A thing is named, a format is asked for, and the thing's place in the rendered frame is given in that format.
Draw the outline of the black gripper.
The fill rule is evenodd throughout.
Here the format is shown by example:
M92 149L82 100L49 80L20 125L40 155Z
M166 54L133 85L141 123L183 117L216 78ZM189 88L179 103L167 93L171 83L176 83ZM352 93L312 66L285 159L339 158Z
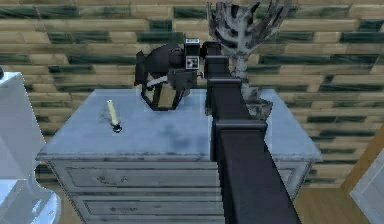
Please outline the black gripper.
M181 99L196 86L200 68L199 43L168 43L153 49L149 54L136 54L135 85L141 86L141 97L153 111L175 110ZM165 84L165 103L160 103Z

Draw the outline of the grey white chest of drawers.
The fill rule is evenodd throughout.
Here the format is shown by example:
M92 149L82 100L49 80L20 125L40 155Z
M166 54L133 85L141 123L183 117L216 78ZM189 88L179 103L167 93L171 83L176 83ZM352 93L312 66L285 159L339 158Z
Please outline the grey white chest of drawers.
M274 90L261 96L273 103L265 143L293 202L322 156ZM83 224L225 224L205 98L205 90L194 89L175 110L153 111L134 89L97 89L37 158Z

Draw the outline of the grey white branching sculpture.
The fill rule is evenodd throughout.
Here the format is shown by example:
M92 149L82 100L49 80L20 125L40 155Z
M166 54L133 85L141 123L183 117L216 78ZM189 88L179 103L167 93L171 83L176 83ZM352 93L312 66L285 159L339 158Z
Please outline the grey white branching sculpture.
M233 0L220 0L206 5L209 35L217 41L232 61L231 75L241 79L241 94L251 117L267 120L273 103L260 98L262 87L251 87L247 75L250 55L270 39L288 15L292 0L269 0L266 14L254 21L254 14L264 0L253 0L242 6Z

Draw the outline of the white rounded furniture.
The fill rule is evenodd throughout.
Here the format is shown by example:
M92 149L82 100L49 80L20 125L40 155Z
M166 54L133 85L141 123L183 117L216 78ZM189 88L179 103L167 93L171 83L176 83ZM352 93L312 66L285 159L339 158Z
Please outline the white rounded furniture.
M45 140L20 72L0 78L0 224L58 224L61 199L35 176Z

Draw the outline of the wooden bed with white mattress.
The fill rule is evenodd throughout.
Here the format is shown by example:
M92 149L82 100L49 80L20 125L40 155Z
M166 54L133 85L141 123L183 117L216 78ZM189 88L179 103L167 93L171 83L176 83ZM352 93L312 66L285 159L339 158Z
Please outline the wooden bed with white mattress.
M340 186L370 224L384 224L384 124Z

